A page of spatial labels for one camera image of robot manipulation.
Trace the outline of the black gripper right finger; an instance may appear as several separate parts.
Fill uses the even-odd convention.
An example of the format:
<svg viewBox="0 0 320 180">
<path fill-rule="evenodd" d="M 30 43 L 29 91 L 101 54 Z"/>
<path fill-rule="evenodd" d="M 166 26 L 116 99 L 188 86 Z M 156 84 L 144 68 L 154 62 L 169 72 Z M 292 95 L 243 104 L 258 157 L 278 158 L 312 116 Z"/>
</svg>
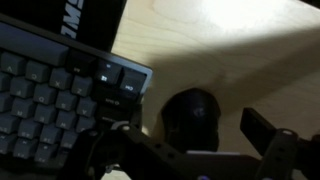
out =
<svg viewBox="0 0 320 180">
<path fill-rule="evenodd" d="M 300 170 L 307 180 L 320 180 L 320 134 L 310 140 L 276 128 L 253 108 L 244 108 L 240 130 L 262 156 L 255 180 L 291 180 Z"/>
</svg>

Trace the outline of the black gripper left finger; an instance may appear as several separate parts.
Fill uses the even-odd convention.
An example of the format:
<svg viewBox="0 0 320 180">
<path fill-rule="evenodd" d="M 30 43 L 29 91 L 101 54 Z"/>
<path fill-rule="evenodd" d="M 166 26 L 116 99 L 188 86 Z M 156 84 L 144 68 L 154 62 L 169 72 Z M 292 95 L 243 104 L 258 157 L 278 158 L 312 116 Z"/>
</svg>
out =
<svg viewBox="0 0 320 180">
<path fill-rule="evenodd" d="M 132 180 L 254 180 L 260 161 L 239 154 L 180 153 L 125 124 L 81 132 L 57 180 L 101 180 L 115 164 Z"/>
</svg>

